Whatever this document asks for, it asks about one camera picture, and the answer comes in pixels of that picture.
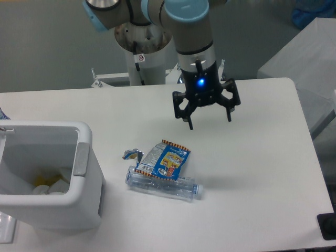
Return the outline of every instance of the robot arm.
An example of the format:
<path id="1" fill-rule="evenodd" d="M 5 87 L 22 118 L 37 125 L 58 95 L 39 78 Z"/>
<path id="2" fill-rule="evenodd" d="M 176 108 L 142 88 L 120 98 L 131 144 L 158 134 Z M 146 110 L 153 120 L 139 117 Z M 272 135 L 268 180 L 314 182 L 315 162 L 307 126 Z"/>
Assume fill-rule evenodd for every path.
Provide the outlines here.
<path id="1" fill-rule="evenodd" d="M 218 103 L 226 108 L 231 121 L 230 113 L 240 104 L 240 98 L 233 79 L 219 81 L 208 0 L 86 0 L 86 3 L 108 29 L 128 21 L 135 25 L 149 22 L 172 33 L 186 87 L 185 93 L 173 92 L 176 118 L 187 121 L 192 130 L 191 114 L 195 109 Z M 224 89 L 233 94 L 231 99 L 222 95 Z M 180 109 L 184 99 L 188 104 Z"/>

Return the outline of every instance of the blue led light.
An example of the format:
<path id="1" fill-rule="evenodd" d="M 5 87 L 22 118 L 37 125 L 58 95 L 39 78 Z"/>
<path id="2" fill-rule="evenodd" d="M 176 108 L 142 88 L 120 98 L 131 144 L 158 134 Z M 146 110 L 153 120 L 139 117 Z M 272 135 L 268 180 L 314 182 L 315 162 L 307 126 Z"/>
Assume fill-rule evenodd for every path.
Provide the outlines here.
<path id="1" fill-rule="evenodd" d="M 202 79 L 199 79 L 198 82 L 197 82 L 197 85 L 198 85 L 199 87 L 204 86 L 204 84 L 205 84 L 205 81 L 204 81 L 203 78 L 202 78 Z"/>

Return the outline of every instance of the white table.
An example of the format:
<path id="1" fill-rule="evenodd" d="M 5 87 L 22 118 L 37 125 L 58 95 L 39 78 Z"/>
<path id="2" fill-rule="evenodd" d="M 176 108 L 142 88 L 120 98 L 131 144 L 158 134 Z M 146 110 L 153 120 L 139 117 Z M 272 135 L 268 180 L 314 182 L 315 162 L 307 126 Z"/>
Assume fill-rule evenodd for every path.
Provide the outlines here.
<path id="1" fill-rule="evenodd" d="M 97 229 L 49 231 L 19 223 L 2 251 L 271 251 L 332 246 L 316 216 L 332 212 L 293 82 L 237 82 L 232 122 L 218 105 L 198 108 L 194 130 L 174 117 L 183 85 L 1 93 L 12 119 L 78 120 L 93 131 L 107 180 Z M 188 203 L 129 190 L 123 152 L 162 139 L 191 149 L 185 171 L 204 185 Z"/>

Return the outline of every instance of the yellow object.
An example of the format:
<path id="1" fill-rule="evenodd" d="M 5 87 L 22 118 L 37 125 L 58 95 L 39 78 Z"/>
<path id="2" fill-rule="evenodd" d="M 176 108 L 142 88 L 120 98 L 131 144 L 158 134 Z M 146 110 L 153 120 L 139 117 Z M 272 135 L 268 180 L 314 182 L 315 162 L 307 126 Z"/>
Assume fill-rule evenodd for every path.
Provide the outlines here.
<path id="1" fill-rule="evenodd" d="M 55 184 L 57 181 L 59 181 L 60 179 L 62 179 L 62 175 L 60 175 L 60 174 L 52 176 L 52 177 L 47 178 L 47 179 L 45 179 L 44 177 L 39 175 L 35 179 L 34 186 L 36 186 L 36 187 L 38 187 L 39 185 L 51 186 L 51 185 Z"/>

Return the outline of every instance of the trash bin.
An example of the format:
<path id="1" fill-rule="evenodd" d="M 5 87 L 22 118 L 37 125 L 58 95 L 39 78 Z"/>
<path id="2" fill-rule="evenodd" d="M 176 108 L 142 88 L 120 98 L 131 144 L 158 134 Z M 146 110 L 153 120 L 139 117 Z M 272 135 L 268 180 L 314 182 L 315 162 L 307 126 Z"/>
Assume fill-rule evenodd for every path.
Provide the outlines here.
<path id="1" fill-rule="evenodd" d="M 0 121 L 0 211 L 40 228 L 101 222 L 105 179 L 82 122 Z M 68 171 L 63 193 L 34 195 L 38 178 Z"/>

